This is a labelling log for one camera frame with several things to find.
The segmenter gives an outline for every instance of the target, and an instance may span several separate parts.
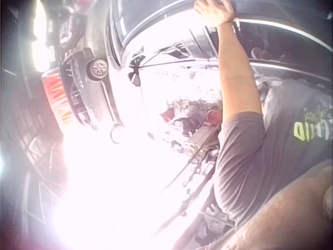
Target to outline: red object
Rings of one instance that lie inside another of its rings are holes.
[[[170,122],[174,117],[174,111],[173,109],[168,109],[166,112],[160,114],[160,116],[164,119],[165,122]]]
[[[42,82],[53,114],[64,132],[69,125],[76,122],[76,118],[67,100],[59,70],[42,76]]]
[[[222,112],[218,110],[210,110],[207,114],[206,121],[212,125],[222,123]]]

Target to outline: fingers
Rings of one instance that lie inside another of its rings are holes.
[[[194,3],[194,9],[197,13],[201,14],[204,12],[204,8],[206,8],[206,1],[205,0],[196,0]]]
[[[208,6],[208,3],[206,0],[196,0],[196,4],[199,5],[201,8],[205,8]]]
[[[207,2],[210,6],[218,6],[218,3],[216,2],[216,0],[207,0]]]
[[[228,12],[230,12],[230,13],[234,12],[234,8],[233,8],[230,0],[222,0],[222,3],[224,4],[224,7],[226,8],[226,10]]]

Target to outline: black car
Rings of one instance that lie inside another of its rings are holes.
[[[193,0],[112,1],[106,22],[110,77],[118,79],[111,85],[122,124],[132,128],[139,124],[150,138],[190,156],[163,190],[184,188],[189,197],[157,234],[186,216],[209,185],[212,173],[204,171],[203,163],[216,163],[213,152],[219,149],[218,127],[207,120],[210,112],[222,111],[217,94],[219,39],[216,28],[202,23],[193,4]],[[234,34],[248,54],[258,85],[292,78],[331,92],[331,9],[311,0],[234,0],[232,4]],[[167,110],[171,115],[165,117]],[[184,179],[186,171],[192,174]],[[195,177],[201,182],[189,188]],[[174,187],[176,182],[183,185]],[[208,196],[174,249],[208,244],[233,226],[213,197]]]
[[[76,47],[85,34],[87,17],[80,14],[71,14],[61,25],[59,42],[64,52]]]
[[[60,64],[67,99],[78,121],[94,130],[108,131],[117,120],[108,78],[108,63],[90,48],[70,54]]]

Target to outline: tire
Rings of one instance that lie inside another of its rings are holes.
[[[121,144],[124,141],[125,129],[123,125],[116,124],[110,132],[110,138],[114,144]]]
[[[88,64],[87,71],[91,80],[102,80],[109,73],[108,62],[102,58],[95,58]]]

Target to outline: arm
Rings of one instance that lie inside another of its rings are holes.
[[[262,190],[266,158],[261,149],[265,127],[260,98],[247,55],[234,36],[233,8],[215,0],[197,0],[195,10],[217,27],[223,95],[221,151],[215,170],[215,196],[219,206],[237,223],[260,207],[269,190]]]
[[[246,111],[261,115],[258,88],[248,57],[233,33],[233,7],[230,0],[223,0],[223,4],[221,6],[215,0],[197,0],[195,3],[195,10],[216,26],[219,34],[223,120]]]
[[[262,114],[257,85],[249,59],[234,36],[231,23],[217,28],[219,34],[219,65],[223,96],[223,120],[237,113],[252,111]]]

